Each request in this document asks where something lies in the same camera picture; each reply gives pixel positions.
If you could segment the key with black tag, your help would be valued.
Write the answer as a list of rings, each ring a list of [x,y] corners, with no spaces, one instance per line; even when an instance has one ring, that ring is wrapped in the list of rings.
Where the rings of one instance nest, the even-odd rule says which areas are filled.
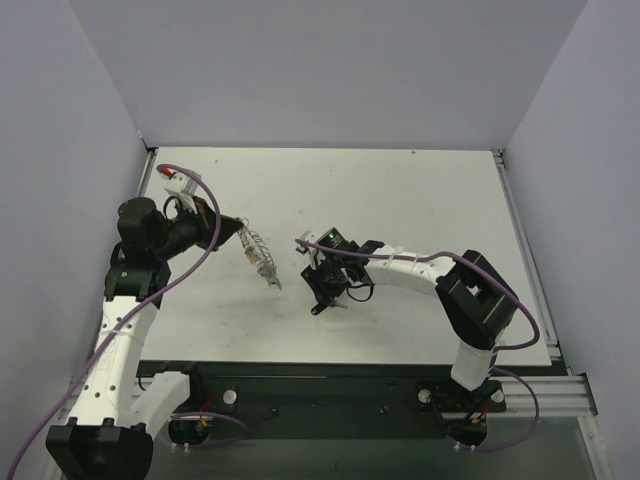
[[[336,300],[333,300],[329,303],[317,303],[314,307],[311,308],[310,312],[312,315],[317,316],[329,308],[347,309],[347,306],[337,302]]]

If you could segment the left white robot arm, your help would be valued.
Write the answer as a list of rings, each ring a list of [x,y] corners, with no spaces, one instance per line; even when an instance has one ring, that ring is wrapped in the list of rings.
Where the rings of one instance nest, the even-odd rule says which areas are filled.
[[[103,317],[79,396],[46,448],[69,479],[143,479],[156,436],[177,409],[193,411],[205,387],[187,373],[153,377],[139,398],[134,381],[145,339],[167,290],[169,260],[193,246],[217,249],[243,226],[199,197],[181,200],[174,217],[138,197],[118,209],[119,243],[105,278]]]

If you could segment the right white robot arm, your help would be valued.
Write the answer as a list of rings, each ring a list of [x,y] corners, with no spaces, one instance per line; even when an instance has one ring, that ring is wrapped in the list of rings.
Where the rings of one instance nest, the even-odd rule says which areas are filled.
[[[473,394],[485,386],[516,306],[506,296],[508,285],[480,253],[468,250],[461,261],[423,260],[381,241],[348,241],[335,228],[321,236],[305,233],[296,251],[308,259],[301,276],[316,299],[314,315],[361,287],[393,286],[438,299],[459,339],[451,379]]]

